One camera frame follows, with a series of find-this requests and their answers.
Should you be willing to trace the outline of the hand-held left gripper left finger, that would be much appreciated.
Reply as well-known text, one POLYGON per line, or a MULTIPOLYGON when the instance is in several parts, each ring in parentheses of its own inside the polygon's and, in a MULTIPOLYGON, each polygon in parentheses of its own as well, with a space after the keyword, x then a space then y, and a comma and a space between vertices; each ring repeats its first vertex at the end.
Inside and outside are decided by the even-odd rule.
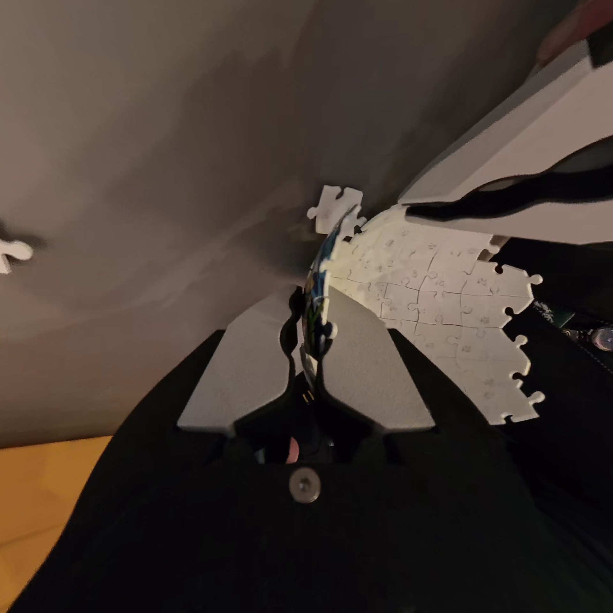
POLYGON ((255 451, 276 446, 280 462, 297 463, 292 354, 301 305, 302 289, 287 286, 234 318, 178 418, 181 431, 241 437, 255 451))

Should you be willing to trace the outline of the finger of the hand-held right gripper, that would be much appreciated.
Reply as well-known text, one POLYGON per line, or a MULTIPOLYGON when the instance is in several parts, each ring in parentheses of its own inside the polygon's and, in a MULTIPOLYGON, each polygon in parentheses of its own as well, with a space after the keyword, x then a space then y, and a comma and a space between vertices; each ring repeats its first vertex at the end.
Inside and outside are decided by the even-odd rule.
POLYGON ((586 41, 534 73, 427 165, 401 205, 457 201, 496 180, 530 175, 612 136, 612 60, 586 41))
POLYGON ((612 168, 530 175, 454 202, 410 204, 407 216, 510 238, 574 245, 612 241, 612 168))

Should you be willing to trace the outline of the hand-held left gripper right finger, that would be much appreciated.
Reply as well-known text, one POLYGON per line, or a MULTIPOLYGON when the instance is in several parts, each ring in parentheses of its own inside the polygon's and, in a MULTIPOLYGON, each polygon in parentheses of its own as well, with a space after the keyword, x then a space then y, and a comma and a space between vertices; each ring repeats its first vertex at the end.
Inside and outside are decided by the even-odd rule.
POLYGON ((329 291, 327 311, 336 334, 319 357, 319 422, 335 459, 352 460, 370 437, 428 432, 435 421, 386 326, 362 304, 329 291))

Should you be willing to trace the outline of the partly built puzzle ball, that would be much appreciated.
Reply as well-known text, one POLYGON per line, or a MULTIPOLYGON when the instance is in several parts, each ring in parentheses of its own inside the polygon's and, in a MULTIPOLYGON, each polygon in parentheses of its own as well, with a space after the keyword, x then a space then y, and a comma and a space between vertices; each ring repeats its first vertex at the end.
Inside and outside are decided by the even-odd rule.
POLYGON ((347 211, 326 235, 304 285, 303 363, 317 375, 326 340, 329 291, 339 290, 402 335, 454 383, 492 425, 506 418, 538 417, 541 392, 526 396, 518 373, 530 371, 524 335, 509 339, 503 327, 533 301, 540 275, 495 262, 492 235, 410 221, 394 206, 366 221, 360 205, 347 211))

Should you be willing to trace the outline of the white puzzle piece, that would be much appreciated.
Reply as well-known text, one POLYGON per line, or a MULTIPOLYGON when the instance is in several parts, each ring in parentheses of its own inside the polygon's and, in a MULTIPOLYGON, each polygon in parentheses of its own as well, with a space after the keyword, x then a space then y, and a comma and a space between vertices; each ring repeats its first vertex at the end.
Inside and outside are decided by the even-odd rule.
POLYGON ((308 209, 308 219, 314 220, 315 233, 328 235, 344 214, 361 205, 363 192, 354 188, 324 186, 317 206, 308 209))
POLYGON ((1 274, 11 273, 10 258, 18 261, 28 261, 33 256, 33 248, 28 244, 19 241, 0 240, 1 243, 1 274))

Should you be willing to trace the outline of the person's right hand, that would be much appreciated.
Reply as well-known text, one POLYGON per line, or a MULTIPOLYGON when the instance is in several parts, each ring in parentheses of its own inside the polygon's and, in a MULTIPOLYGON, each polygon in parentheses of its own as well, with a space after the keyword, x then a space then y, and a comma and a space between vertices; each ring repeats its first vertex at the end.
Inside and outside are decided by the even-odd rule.
POLYGON ((612 1, 580 1, 543 39, 535 64, 543 67, 564 50, 612 22, 612 1))

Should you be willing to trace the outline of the black badge reel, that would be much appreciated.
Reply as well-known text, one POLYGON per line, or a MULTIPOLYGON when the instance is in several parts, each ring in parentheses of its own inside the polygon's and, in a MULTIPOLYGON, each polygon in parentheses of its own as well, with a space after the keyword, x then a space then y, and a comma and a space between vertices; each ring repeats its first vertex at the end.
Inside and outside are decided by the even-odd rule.
POLYGON ((562 332, 575 343, 597 351, 612 353, 612 327, 570 328, 563 327, 562 332))

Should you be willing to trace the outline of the yellow box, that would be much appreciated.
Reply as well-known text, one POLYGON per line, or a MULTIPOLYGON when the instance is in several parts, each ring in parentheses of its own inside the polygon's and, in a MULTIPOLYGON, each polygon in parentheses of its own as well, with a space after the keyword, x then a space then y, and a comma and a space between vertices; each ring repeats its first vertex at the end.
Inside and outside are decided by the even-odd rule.
POLYGON ((111 436, 1 450, 1 612, 57 542, 111 436))

